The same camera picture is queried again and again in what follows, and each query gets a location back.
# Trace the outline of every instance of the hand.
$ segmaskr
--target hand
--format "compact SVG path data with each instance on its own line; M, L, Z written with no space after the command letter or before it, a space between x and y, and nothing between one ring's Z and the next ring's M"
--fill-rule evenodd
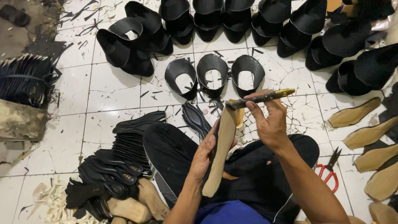
M245 99L261 96L270 90L262 90L245 96ZM260 107L252 101L246 102L247 108L252 113L257 125L257 134L260 140L272 151L284 148L291 144L286 134L286 107L280 99L264 102L268 110L268 117L264 117Z
M188 177L192 178L197 184L201 185L206 171L209 168L210 160L213 158L213 149L216 145L216 137L214 130L217 126L217 120L213 128L206 135L205 139L199 144L198 149L193 157L191 168L189 169ZM237 144L237 140L232 143L231 149Z

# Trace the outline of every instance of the left hand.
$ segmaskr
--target left hand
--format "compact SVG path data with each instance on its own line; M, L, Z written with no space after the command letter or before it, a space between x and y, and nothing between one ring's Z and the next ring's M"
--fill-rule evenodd
M206 171L209 168L210 160L212 159L212 152L214 146L216 145L214 131L218 121L219 120L214 123L213 128L206 135L205 139L199 144L198 149L193 157L191 168L189 169L188 177L191 177L198 184L202 184ZM237 142L237 140L234 140L230 149L232 149Z

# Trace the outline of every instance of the forearm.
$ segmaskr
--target forearm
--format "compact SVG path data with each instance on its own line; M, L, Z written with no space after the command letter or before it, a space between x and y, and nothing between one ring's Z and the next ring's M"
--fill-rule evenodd
M292 193L313 224L349 224L338 199L321 178L304 162L289 141L274 150Z
M201 198L200 183L188 174L177 202L166 216L163 224L193 223Z

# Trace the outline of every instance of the tile grout line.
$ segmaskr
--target tile grout line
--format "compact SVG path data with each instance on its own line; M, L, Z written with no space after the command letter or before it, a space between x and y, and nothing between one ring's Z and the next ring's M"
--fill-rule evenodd
M18 196L17 205L15 206L15 211L14 211L14 217L12 217L12 222L11 222L11 223L14 223L14 220L15 220L15 214L17 213L18 204L20 203L20 198L21 198L21 193L22 193L22 187L23 187L23 183L24 183L24 182L25 182L25 177L23 177L23 180L22 180L22 185L21 185L20 194L19 194L19 196Z

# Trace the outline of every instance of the red scissors handle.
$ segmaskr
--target red scissors handle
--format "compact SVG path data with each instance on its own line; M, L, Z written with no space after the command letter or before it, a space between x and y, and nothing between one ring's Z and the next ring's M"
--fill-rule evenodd
M322 164L317 164L316 167L321 167L321 171L319 172L319 177L322 178L323 171L325 170L326 167L324 165L322 165ZM337 179L336 173L333 172L333 171L330 172L329 175L324 180L324 182L327 183L332 176L334 177L334 181L336 183L336 185L335 185L334 189L332 190L332 192L335 193L337 191L337 189L339 188L339 180Z

